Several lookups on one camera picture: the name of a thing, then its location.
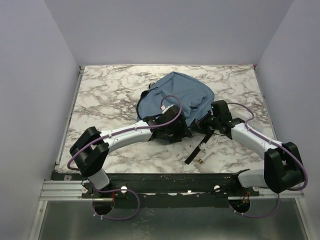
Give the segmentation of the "blue student backpack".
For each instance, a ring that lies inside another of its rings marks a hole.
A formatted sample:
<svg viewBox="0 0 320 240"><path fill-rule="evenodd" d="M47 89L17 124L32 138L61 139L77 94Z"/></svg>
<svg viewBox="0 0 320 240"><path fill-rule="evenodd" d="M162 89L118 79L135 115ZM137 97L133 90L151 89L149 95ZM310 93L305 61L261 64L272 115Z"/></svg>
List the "blue student backpack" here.
<svg viewBox="0 0 320 240"><path fill-rule="evenodd" d="M182 108L190 132L199 131L197 122L212 112L215 93L201 81L179 72L171 72L149 85L136 105L137 120L161 114L160 107L175 105Z"/></svg>

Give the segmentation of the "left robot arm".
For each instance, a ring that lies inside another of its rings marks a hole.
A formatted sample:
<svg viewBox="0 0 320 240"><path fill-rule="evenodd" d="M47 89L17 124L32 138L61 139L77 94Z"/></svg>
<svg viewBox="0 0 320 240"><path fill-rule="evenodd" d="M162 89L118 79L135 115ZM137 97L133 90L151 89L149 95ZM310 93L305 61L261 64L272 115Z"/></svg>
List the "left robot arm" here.
<svg viewBox="0 0 320 240"><path fill-rule="evenodd" d="M110 180L103 169L109 153L120 148L154 139L169 143L190 138L184 113L176 105L170 105L162 113L146 116L135 124L116 130L99 131L89 127L70 148L69 153L82 177L93 184L93 191L101 198L111 191Z"/></svg>

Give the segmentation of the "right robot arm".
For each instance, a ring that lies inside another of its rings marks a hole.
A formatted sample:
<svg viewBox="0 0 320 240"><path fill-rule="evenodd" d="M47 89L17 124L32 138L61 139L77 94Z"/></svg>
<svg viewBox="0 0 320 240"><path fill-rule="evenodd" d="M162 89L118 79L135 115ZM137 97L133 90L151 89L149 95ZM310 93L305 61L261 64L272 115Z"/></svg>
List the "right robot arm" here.
<svg viewBox="0 0 320 240"><path fill-rule="evenodd" d="M230 191L241 196L248 188L267 188L279 194L283 191L301 191L308 185L308 174L302 163L298 147L282 143L263 135L249 125L249 121L234 118L229 103L218 100L211 103L209 111L197 124L198 131L210 137L214 131L237 141L263 159L263 169L243 170L230 183Z"/></svg>

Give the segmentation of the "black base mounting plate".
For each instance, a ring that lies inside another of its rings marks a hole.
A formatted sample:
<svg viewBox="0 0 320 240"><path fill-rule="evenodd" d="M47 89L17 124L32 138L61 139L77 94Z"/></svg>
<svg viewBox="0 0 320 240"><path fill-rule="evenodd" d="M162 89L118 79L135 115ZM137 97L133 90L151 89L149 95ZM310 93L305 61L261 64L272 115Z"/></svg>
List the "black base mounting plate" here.
<svg viewBox="0 0 320 240"><path fill-rule="evenodd" d="M51 181L81 181L82 195L99 212L136 208L227 208L230 202L247 207L259 196L253 188L242 188L234 173L111 173L110 184L98 192L80 174L53 172Z"/></svg>

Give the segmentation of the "aluminium frame rail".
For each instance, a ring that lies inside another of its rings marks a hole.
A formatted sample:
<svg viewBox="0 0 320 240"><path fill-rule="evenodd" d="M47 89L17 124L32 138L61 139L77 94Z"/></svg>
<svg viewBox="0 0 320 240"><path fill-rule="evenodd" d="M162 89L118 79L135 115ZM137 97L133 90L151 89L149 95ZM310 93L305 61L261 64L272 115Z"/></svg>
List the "aluminium frame rail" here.
<svg viewBox="0 0 320 240"><path fill-rule="evenodd" d="M80 201L88 190L79 180L44 181L40 192L40 201Z"/></svg>

